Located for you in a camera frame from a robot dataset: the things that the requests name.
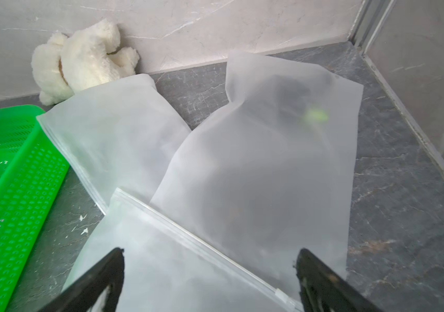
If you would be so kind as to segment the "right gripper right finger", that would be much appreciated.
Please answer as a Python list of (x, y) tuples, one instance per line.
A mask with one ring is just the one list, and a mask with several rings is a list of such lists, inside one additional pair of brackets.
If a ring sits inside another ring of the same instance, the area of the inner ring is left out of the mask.
[(305, 311), (382, 312), (310, 250), (300, 250), (295, 268)]

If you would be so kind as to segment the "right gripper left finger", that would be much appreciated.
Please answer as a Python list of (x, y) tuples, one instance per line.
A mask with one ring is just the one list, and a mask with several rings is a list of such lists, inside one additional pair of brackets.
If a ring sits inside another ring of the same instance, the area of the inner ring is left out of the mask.
[(124, 285), (124, 250), (114, 248), (41, 311), (115, 311)]

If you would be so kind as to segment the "clear zip-top bag stack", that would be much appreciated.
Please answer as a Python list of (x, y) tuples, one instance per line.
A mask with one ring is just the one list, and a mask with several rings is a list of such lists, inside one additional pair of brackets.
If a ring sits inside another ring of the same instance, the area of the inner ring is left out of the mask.
[(75, 282), (114, 248), (124, 251), (119, 311), (301, 311), (177, 223), (117, 189), (68, 278)]

